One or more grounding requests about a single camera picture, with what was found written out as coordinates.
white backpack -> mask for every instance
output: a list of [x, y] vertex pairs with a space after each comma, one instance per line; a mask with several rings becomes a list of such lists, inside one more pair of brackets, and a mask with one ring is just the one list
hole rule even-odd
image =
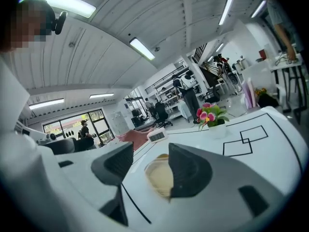
[[180, 78], [180, 84], [181, 84], [180, 88], [182, 88], [184, 90], [188, 90], [188, 89], [192, 88], [194, 85], [196, 85], [197, 82], [191, 76], [183, 75]]

tube light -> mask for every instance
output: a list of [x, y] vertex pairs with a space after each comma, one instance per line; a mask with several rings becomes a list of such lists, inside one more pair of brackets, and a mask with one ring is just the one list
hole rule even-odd
[[153, 60], [154, 55], [137, 39], [133, 38], [130, 45], [137, 49], [140, 53], [144, 54], [149, 60]]
[[231, 8], [232, 1], [233, 1], [233, 0], [227, 0], [227, 1], [226, 1], [226, 4], [225, 4], [224, 10], [223, 10], [223, 14], [222, 14], [222, 16], [221, 16], [219, 25], [222, 25], [222, 24], [224, 23], [225, 18], [226, 18], [226, 16], [227, 16], [227, 13], [229, 12], [229, 10], [230, 10], [230, 8]]
[[92, 6], [82, 0], [46, 0], [52, 7], [64, 9], [67, 11], [74, 12], [86, 18], [89, 18], [92, 13], [96, 10], [95, 6]]
[[261, 11], [261, 9], [264, 7], [264, 5], [266, 4], [266, 0], [263, 0], [260, 5], [257, 7], [257, 9], [255, 10], [255, 12], [252, 14], [251, 18], [256, 17], [256, 15]]
[[90, 95], [90, 99], [92, 98], [99, 98], [99, 97], [108, 97], [108, 96], [113, 96], [114, 93], [110, 93], [110, 94], [99, 94], [99, 95]]
[[222, 46], [223, 46], [223, 43], [221, 43], [221, 45], [218, 47], [218, 49], [216, 50], [216, 52], [219, 52], [219, 50], [221, 49]]
[[46, 101], [46, 102], [41, 102], [37, 104], [30, 105], [29, 108], [31, 110], [40, 108], [40, 107], [45, 107], [45, 106], [51, 106], [59, 103], [64, 103], [64, 99], [58, 99], [58, 100], [53, 100], [53, 101]]

white flower pot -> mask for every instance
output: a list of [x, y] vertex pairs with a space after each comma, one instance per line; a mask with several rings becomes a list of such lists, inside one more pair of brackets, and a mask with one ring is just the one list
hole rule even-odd
[[218, 125], [209, 128], [210, 137], [213, 139], [225, 138], [227, 133], [226, 125]]

transparent plastic container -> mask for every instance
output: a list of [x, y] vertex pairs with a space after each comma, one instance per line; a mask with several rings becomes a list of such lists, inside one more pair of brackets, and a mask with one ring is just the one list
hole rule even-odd
[[161, 197], [170, 197], [174, 182], [168, 154], [162, 154], [150, 162], [145, 168], [145, 174], [150, 185]]

black square outline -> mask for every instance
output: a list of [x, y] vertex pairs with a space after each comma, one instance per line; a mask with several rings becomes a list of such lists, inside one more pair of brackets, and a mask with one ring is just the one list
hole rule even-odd
[[[250, 139], [249, 139], [249, 138], [245, 138], [245, 140], [248, 140], [248, 142], [247, 142], [247, 143], [245, 143], [245, 144], [248, 144], [248, 143], [249, 143], [250, 153], [239, 154], [239, 155], [232, 155], [232, 156], [227, 156], [227, 157], [237, 157], [237, 156], [244, 156], [244, 155], [248, 155], [248, 154], [253, 154]], [[228, 143], [234, 143], [234, 142], [239, 142], [239, 141], [242, 141], [242, 142], [243, 142], [243, 139], [223, 143], [223, 153], [222, 153], [222, 155], [224, 156], [224, 152], [225, 152], [225, 144], [228, 144]]]
[[262, 137], [262, 138], [258, 138], [258, 139], [252, 140], [252, 141], [249, 140], [249, 141], [252, 143], [252, 142], [255, 142], [255, 141], [258, 141], [258, 140], [267, 138], [268, 135], [267, 135], [267, 133], [266, 133], [264, 127], [263, 127], [263, 126], [256, 126], [256, 127], [253, 127], [253, 128], [247, 129], [247, 130], [240, 131], [240, 136], [241, 136], [242, 143], [243, 143], [243, 144], [247, 144], [247, 143], [248, 143], [248, 142], [244, 142], [244, 139], [242, 138], [242, 134], [241, 134], [242, 132], [244, 132], [244, 131], [250, 131], [250, 130], [253, 130], [253, 129], [259, 128], [259, 127], [262, 127], [262, 129], [263, 129], [263, 131], [265, 132], [266, 136], [265, 136], [265, 137]]

